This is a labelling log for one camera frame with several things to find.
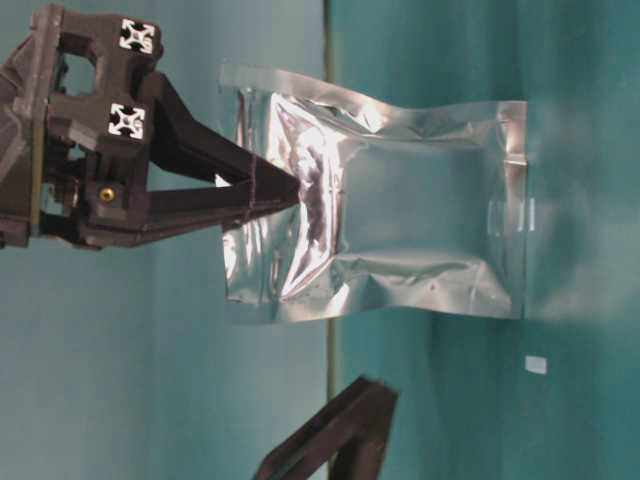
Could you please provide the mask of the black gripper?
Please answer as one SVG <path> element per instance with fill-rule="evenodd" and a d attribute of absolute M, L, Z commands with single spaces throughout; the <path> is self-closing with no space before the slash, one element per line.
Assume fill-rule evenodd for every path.
<path fill-rule="evenodd" d="M 1 66 L 1 243 L 133 247 L 299 202 L 299 181 L 196 120 L 157 72 L 160 27 L 59 4 Z M 229 187 L 150 192 L 150 160 Z"/>

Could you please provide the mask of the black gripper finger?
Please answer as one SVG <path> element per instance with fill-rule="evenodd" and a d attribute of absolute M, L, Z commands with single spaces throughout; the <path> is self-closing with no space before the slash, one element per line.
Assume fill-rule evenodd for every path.
<path fill-rule="evenodd" d="M 329 467 L 331 479 L 379 477 L 399 392 L 358 377 L 261 461 L 257 479 L 309 479 Z"/>

